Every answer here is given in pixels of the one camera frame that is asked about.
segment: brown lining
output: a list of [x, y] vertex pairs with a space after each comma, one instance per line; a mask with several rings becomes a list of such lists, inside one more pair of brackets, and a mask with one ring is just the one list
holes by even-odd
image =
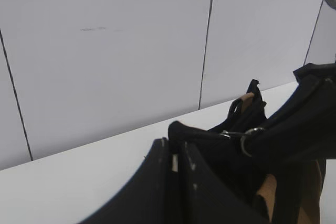
[[240, 97], [240, 99], [242, 100], [242, 109], [241, 109], [241, 113], [243, 113], [253, 102], [253, 97], [254, 94], [253, 93], [246, 93], [243, 96]]
[[276, 189], [277, 189], [277, 180], [275, 176], [273, 174], [267, 174], [265, 181], [261, 185], [260, 189], [257, 191], [257, 195], [262, 196], [262, 198], [265, 200], [268, 210], [268, 218], [270, 222], [273, 216]]

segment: black handbag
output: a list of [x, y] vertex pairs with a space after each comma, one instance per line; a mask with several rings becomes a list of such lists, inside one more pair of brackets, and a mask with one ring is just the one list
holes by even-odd
[[174, 122], [140, 168], [82, 223], [320, 221], [326, 159], [336, 157], [336, 65], [306, 65], [266, 118], [258, 81], [205, 131]]

